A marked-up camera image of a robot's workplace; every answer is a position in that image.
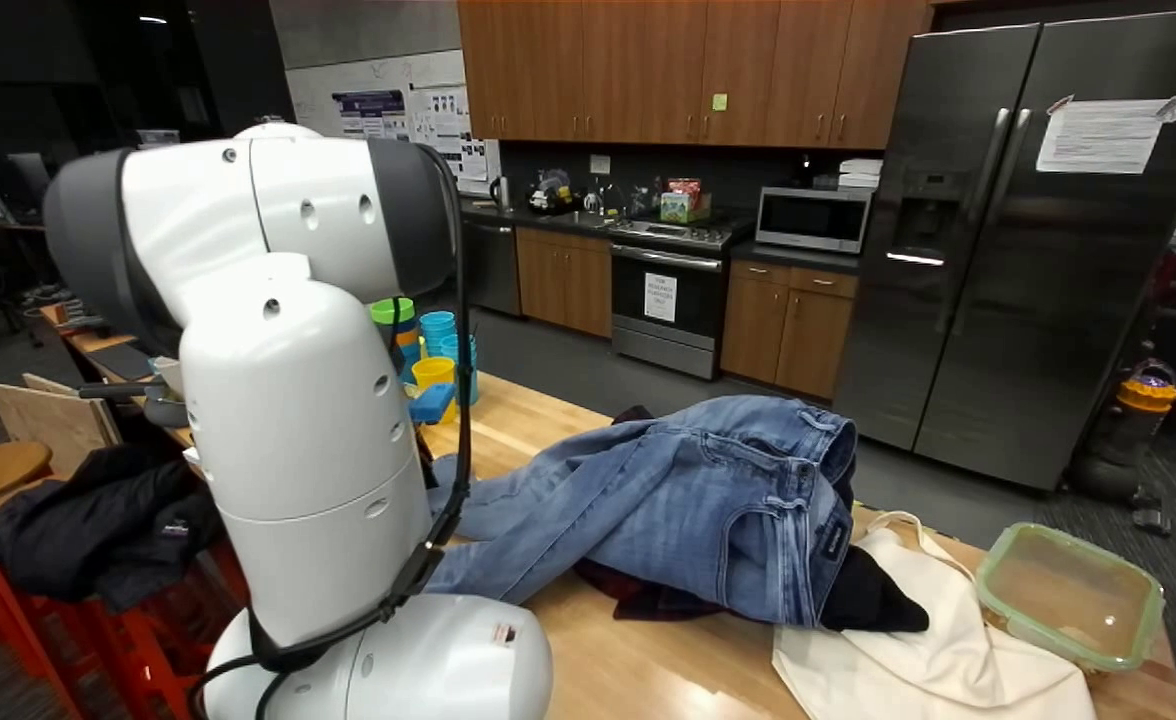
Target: stove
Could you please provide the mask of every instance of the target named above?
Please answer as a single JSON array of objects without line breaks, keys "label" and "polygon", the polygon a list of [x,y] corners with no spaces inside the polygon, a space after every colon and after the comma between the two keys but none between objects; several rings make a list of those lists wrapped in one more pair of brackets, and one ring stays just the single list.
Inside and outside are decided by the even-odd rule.
[{"label": "stove", "polygon": [[726,254],[740,236],[748,236],[748,223],[617,223],[617,352],[711,381],[726,325]]},{"label": "stove", "polygon": [[614,229],[617,239],[661,246],[661,248],[690,248],[726,255],[726,248],[748,236],[748,223],[719,221],[719,223],[661,223],[661,221],[626,221]]}]

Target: lower cabinet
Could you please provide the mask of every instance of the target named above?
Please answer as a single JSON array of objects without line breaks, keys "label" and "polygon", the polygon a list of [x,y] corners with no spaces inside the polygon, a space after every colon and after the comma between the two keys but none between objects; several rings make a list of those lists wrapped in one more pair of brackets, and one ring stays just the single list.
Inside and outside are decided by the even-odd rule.
[{"label": "lower cabinet", "polygon": [[614,246],[577,233],[515,229],[521,313],[588,336],[614,336]]},{"label": "lower cabinet", "polygon": [[719,367],[834,400],[859,279],[731,261]]}]

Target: floor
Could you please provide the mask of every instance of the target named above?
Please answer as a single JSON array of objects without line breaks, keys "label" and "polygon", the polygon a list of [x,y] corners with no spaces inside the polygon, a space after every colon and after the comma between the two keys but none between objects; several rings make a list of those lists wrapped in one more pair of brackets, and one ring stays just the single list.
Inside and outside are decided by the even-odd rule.
[{"label": "floor", "polygon": [[[602,341],[487,313],[476,313],[476,341],[484,374],[534,384],[541,392],[566,397],[598,412],[626,412],[633,403],[674,412],[704,397],[771,392],[748,381],[686,381],[647,364],[620,361]],[[0,322],[0,381],[15,381],[22,374],[49,374],[71,381],[71,364],[57,344],[33,350],[24,336],[11,336]],[[1176,526],[1176,425],[1162,435],[1150,472],[1163,492],[1169,517]],[[864,496],[872,510],[908,510],[930,526],[972,544],[992,544],[1000,528],[1011,519],[1044,519],[1083,540],[1095,540],[1163,581],[1169,634],[1176,643],[1176,538],[1145,538],[1129,526],[1124,513],[1108,504],[1083,496],[1015,492],[877,443],[859,449],[857,496]],[[24,679],[0,654],[0,715],[9,711],[51,715],[57,707],[51,695],[40,683]]]}]

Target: oven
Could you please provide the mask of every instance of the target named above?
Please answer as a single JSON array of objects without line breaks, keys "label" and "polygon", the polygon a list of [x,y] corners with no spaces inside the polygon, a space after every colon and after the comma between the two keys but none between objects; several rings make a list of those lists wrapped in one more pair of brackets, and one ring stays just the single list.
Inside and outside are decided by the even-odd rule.
[{"label": "oven", "polygon": [[730,286],[726,261],[681,248],[614,246],[614,264],[617,352],[711,381]]}]

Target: poster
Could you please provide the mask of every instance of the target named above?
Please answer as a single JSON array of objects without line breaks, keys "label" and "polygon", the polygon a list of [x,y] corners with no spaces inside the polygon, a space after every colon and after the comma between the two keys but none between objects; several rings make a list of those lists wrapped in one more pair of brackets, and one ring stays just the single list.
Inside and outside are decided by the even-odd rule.
[{"label": "poster", "polygon": [[295,120],[326,136],[430,145],[472,195],[502,176],[502,145],[472,136],[461,53],[299,70],[290,73],[290,86]]},{"label": "poster", "polygon": [[1054,109],[1038,174],[1145,176],[1163,124],[1176,124],[1176,98],[1064,100]]},{"label": "poster", "polygon": [[676,277],[645,272],[640,294],[645,294],[640,317],[661,322],[661,325],[676,325]]}]

